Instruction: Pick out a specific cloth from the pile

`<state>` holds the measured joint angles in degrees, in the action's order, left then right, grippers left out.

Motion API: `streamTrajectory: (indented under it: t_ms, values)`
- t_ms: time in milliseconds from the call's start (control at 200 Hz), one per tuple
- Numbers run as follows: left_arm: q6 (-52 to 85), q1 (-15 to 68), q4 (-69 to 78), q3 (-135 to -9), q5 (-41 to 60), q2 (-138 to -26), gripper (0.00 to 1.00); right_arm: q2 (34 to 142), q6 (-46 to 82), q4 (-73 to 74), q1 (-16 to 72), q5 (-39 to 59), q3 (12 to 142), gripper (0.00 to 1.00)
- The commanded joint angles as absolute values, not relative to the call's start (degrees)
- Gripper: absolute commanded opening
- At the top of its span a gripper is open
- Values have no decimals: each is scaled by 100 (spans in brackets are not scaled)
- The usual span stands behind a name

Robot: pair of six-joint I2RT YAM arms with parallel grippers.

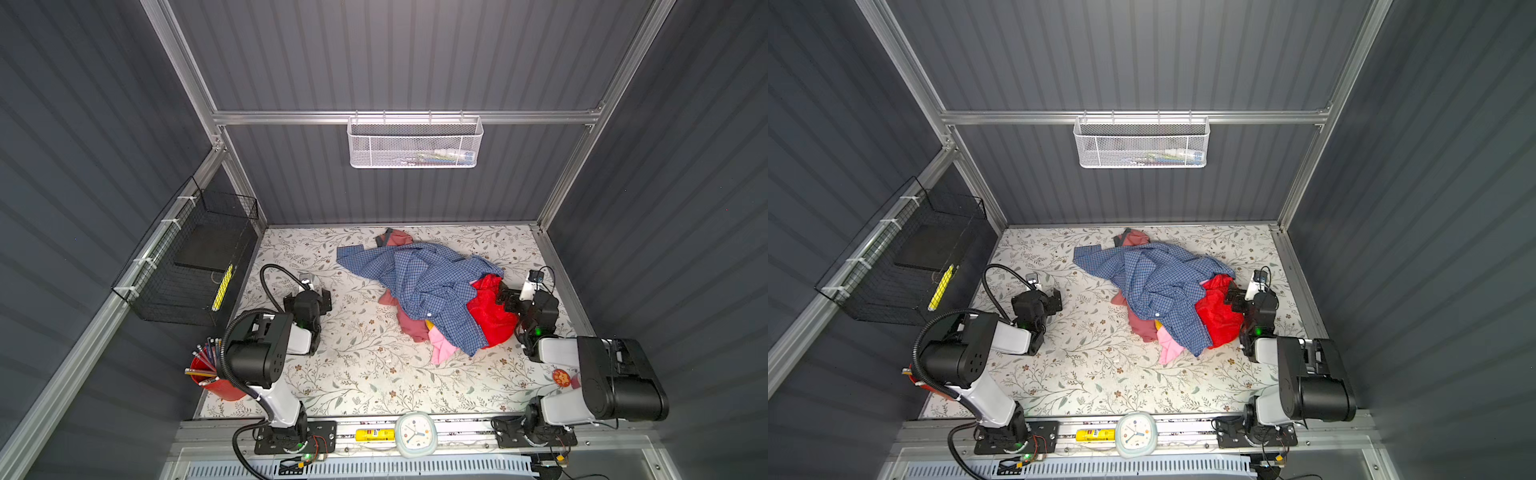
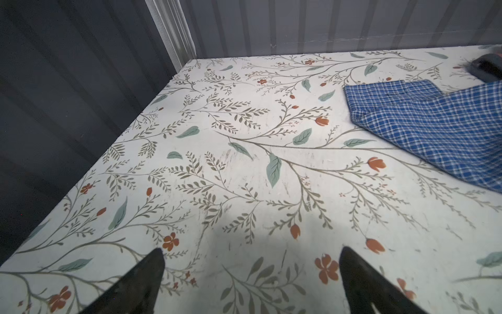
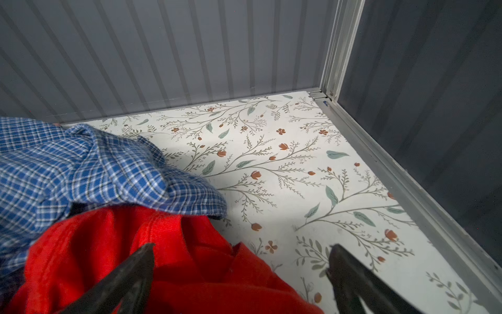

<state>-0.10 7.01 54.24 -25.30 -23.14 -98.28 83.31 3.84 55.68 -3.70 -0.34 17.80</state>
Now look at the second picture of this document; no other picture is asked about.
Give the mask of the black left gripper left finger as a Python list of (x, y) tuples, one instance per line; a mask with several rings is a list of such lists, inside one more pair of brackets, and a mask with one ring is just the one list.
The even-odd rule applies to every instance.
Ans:
[(156, 248), (82, 313), (154, 313), (165, 260)]

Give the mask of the blue plaid shirt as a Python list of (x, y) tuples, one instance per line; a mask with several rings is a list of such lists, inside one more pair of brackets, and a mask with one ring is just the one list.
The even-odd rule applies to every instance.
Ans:
[(351, 121), (466, 183), (501, 192), (501, 82), (345, 86)]

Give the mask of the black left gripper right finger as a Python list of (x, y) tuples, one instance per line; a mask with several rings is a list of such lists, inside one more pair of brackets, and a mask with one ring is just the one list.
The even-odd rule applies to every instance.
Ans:
[(348, 246), (341, 251), (339, 269), (351, 313), (425, 312)]

